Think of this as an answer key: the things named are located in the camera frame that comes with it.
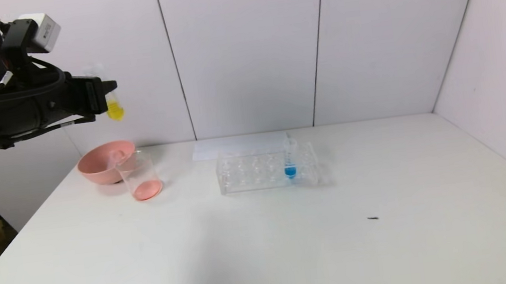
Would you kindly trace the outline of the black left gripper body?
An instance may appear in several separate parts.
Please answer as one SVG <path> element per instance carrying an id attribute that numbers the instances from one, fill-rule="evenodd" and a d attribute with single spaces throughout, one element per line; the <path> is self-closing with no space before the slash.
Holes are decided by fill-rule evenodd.
<path id="1" fill-rule="evenodd" d="M 65 80 L 59 88 L 36 97 L 46 124 L 74 116 L 81 121 L 91 120 L 107 111 L 105 83 L 100 78 L 64 74 Z"/>

